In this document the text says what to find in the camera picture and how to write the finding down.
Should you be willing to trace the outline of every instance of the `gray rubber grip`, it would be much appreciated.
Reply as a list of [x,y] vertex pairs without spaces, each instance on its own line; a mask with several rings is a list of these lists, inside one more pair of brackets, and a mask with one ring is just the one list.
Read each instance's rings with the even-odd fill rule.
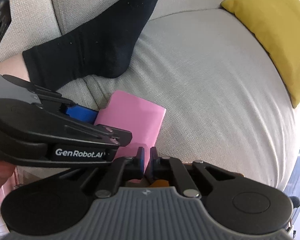
[[283,229],[262,236],[248,236],[231,231],[215,222],[199,199],[183,197],[177,193],[175,187],[121,187],[115,196],[95,200],[86,216],[66,231],[49,236],[24,236],[11,232],[5,238],[5,240],[21,239],[289,240],[291,238]]
[[27,103],[38,103],[40,104],[40,99],[35,93],[28,91],[23,87],[19,87],[9,81],[5,80],[0,75],[0,98],[10,98],[24,101]]

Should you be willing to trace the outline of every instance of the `pink notebook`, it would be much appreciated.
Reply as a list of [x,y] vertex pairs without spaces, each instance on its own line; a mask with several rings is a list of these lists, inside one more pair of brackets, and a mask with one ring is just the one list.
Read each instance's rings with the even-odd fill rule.
[[132,132],[132,140],[120,147],[116,158],[136,156],[138,147],[145,148],[145,168],[150,158],[166,109],[124,91],[115,91],[105,109],[99,111],[94,124],[103,124]]

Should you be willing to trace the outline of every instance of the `leg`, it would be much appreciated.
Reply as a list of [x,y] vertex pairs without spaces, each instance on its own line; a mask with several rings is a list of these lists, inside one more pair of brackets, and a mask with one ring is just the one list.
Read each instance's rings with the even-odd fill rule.
[[15,55],[3,62],[0,62],[0,75],[4,74],[30,81],[22,54]]
[[158,0],[119,0],[65,35],[22,53],[31,82],[50,90],[87,75],[116,78]]

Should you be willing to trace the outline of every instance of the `sofa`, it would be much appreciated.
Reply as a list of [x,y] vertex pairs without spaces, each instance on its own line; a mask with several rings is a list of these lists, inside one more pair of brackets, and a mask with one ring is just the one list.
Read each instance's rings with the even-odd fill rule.
[[[12,23],[0,62],[67,33],[118,0],[10,0]],[[93,108],[115,90],[167,109],[160,155],[201,159],[283,190],[300,147],[300,106],[269,55],[223,0],[159,0],[128,70],[119,78],[87,76],[60,89]],[[36,178],[53,169],[22,168]]]

